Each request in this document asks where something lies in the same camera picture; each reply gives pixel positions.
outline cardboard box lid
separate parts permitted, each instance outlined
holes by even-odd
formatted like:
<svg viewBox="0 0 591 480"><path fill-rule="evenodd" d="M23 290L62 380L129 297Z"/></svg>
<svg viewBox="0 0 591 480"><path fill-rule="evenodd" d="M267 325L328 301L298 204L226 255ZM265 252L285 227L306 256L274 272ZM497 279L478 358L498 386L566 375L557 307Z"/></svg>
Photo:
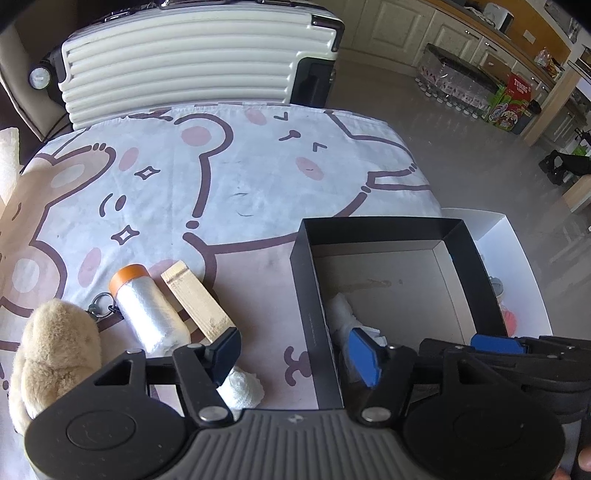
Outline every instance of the cardboard box lid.
<svg viewBox="0 0 591 480"><path fill-rule="evenodd" d="M464 220L488 274L503 282L503 305L517 317L515 336L552 335L534 273L507 217L483 210L444 208L442 212Z"/></svg>

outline tiled floor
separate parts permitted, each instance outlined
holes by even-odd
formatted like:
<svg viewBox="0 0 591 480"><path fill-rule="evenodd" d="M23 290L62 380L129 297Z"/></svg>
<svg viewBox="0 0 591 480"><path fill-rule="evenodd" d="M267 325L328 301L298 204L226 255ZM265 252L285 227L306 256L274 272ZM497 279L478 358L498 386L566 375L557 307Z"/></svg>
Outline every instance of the tiled floor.
<svg viewBox="0 0 591 480"><path fill-rule="evenodd" d="M411 77L342 62L329 107L387 121L443 207L507 215L540 286L555 335L591 339L591 207L570 213L521 139L425 97Z"/></svg>

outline beige stuffed animal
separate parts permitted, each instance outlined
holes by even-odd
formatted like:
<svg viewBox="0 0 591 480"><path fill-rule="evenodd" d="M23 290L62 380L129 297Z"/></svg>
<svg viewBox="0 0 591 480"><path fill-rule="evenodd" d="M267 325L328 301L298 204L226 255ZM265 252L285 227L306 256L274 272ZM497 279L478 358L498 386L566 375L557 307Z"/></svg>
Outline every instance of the beige stuffed animal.
<svg viewBox="0 0 591 480"><path fill-rule="evenodd" d="M95 321L76 305L54 299L27 322L14 357L8 408L15 430L100 368Z"/></svg>

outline plastic wrap roll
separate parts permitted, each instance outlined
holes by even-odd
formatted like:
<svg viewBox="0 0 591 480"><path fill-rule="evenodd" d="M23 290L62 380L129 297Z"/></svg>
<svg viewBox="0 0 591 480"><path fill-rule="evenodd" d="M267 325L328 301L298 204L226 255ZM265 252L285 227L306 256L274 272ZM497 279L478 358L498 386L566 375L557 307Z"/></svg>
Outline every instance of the plastic wrap roll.
<svg viewBox="0 0 591 480"><path fill-rule="evenodd" d="M148 357L172 355L191 342L188 328L142 265L119 270L109 289Z"/></svg>

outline screw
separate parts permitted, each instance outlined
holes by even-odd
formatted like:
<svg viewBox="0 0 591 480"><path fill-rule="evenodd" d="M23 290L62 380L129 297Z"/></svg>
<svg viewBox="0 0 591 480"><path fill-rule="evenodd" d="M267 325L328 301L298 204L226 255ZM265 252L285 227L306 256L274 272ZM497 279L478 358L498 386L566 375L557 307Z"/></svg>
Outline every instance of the screw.
<svg viewBox="0 0 591 480"><path fill-rule="evenodd" d="M220 421L227 416L228 411L224 407L211 406L199 410L199 418L207 422Z"/></svg>
<svg viewBox="0 0 591 480"><path fill-rule="evenodd" d="M392 413L387 408L370 407L361 412L361 418L370 423L377 421L386 421L392 416Z"/></svg>

